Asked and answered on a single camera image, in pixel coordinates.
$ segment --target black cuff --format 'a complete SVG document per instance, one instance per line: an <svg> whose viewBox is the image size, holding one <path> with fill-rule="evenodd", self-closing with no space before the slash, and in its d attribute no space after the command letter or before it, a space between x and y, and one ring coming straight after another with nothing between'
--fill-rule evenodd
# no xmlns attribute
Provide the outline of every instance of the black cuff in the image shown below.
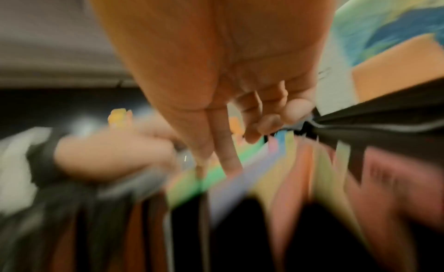
<svg viewBox="0 0 444 272"><path fill-rule="evenodd" d="M46 142L29 147L26 158L31 171L31 181L38 188L69 178L54 161L54 152L57 144L66 134L67 133L53 130Z"/></svg>

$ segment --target dark background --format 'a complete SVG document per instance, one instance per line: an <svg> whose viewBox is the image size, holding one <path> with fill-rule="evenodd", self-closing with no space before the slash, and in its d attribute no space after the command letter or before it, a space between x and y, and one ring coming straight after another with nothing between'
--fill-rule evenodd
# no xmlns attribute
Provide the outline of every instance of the dark background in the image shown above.
<svg viewBox="0 0 444 272"><path fill-rule="evenodd" d="M88 134L115 108L136 117L151 111L139 88L0 90L0 139L36 126Z"/></svg>

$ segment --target human hand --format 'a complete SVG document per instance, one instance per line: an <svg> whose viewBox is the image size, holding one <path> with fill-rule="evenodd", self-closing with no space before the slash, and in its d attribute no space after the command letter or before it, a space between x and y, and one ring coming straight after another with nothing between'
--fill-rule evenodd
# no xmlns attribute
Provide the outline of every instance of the human hand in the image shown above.
<svg viewBox="0 0 444 272"><path fill-rule="evenodd" d="M227 103L248 142L314 108L335 0L90 0L141 89L203 165L241 168Z"/></svg>
<svg viewBox="0 0 444 272"><path fill-rule="evenodd" d="M56 165L76 179L109 181L146 167L178 170L175 131L159 114L132 126L105 128L88 137L62 138L54 153Z"/></svg>

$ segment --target blurry background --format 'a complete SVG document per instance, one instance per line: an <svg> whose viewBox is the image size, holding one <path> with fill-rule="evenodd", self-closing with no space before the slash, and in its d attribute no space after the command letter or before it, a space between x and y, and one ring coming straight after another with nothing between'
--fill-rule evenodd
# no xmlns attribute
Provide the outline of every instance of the blurry background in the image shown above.
<svg viewBox="0 0 444 272"><path fill-rule="evenodd" d="M150 111L87 2L0 0L0 138L33 126L85 134L114 108Z"/></svg>

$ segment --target sleeve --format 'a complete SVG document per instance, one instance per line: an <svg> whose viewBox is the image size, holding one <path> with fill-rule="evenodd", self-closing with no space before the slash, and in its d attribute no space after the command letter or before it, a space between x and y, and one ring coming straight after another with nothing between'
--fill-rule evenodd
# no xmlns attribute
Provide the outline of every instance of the sleeve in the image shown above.
<svg viewBox="0 0 444 272"><path fill-rule="evenodd" d="M0 141L0 214L31 206L39 188L68 178L53 157L64 135L33 128Z"/></svg>

